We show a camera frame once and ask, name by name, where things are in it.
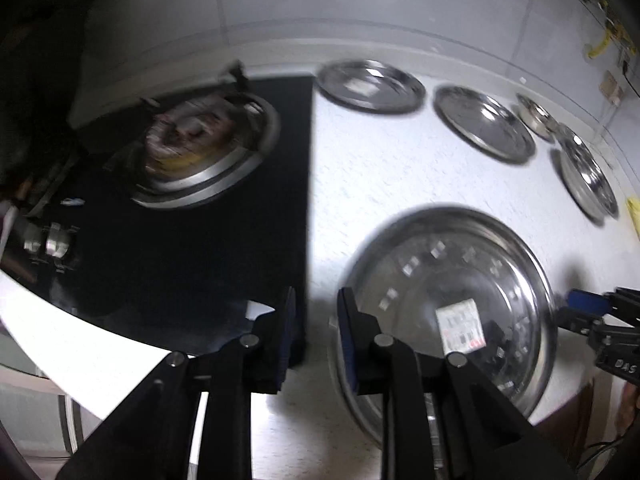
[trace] speckled countertop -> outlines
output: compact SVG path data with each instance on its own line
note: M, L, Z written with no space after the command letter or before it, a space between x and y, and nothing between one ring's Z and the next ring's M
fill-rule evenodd
M446 203L495 216L529 245L558 294L574 286L594 292L640 288L640 242L624 207L631 188L621 171L614 174L600 161L621 215L597 227L556 175L552 145L536 138L538 152L524 166L497 162L442 124L431 107L441 82L420 80L428 102L405 116L363 114L314 96L308 360L287 373L277 396L253 396L256 478L379 477L380 452L335 393L326 357L328 320L352 260L375 233L409 211ZM496 97L512 104L515 88L503 88ZM100 417L166 353L68 316L4 274L0 316L35 363ZM532 422L578 392L592 361L583 338L561 331L552 377Z

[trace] cable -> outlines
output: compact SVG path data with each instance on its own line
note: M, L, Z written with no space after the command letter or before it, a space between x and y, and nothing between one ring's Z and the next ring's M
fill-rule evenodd
M587 451L588 449L591 449L592 447L599 447L599 446L606 446L607 444L613 444L615 442L615 440L605 440L603 442L595 442L594 444L589 444L587 447L585 447L582 452L584 453L585 451Z
M636 95L638 96L638 99L640 99L640 94L638 93L638 90L636 90L634 88L634 86L631 84L631 81L629 81L629 78L626 76L626 71L629 69L629 65L626 61L622 62L622 75L625 77L626 82L629 84L629 86L631 87L631 89L636 93Z
M587 467L590 463L592 463L594 460L596 460L597 457L599 457L604 452L609 451L611 449L617 448L620 445L620 442L622 442L622 438L623 437L619 437L616 440L613 440L612 442L609 442L606 446L604 446L604 447L600 448L599 450L597 450L588 459L586 459L584 462L579 464L578 467L575 469L575 471L576 472L580 472L582 469Z

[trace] wall switch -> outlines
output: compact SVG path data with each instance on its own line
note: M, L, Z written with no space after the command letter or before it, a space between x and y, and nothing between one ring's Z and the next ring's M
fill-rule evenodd
M604 79L600 83L600 91L607 98L607 100L614 106L620 106L622 100L623 89L613 77L613 74L607 70L604 73Z

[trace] burner ring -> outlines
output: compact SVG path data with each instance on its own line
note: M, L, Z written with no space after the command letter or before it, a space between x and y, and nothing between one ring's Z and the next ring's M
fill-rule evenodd
M210 94L157 115L145 138L156 170L170 174L223 150L234 134L235 108L222 96Z
M250 120L260 125L254 149L248 149L240 142L230 143L222 158L204 157L186 168L187 171L175 172L173 176L163 172L150 174L146 168L149 157L139 155L136 162L129 164L137 174L134 202L152 209L176 209L208 202L260 166L278 140L280 120L277 111L254 94L238 92L224 94L223 98L244 107L253 116Z

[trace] stove knob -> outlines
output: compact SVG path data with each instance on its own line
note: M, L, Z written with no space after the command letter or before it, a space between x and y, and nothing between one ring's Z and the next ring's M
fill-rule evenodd
M45 245L45 252L57 260L61 260L68 253L69 245L71 245L71 236L65 231L60 224L51 223L49 228L49 236Z

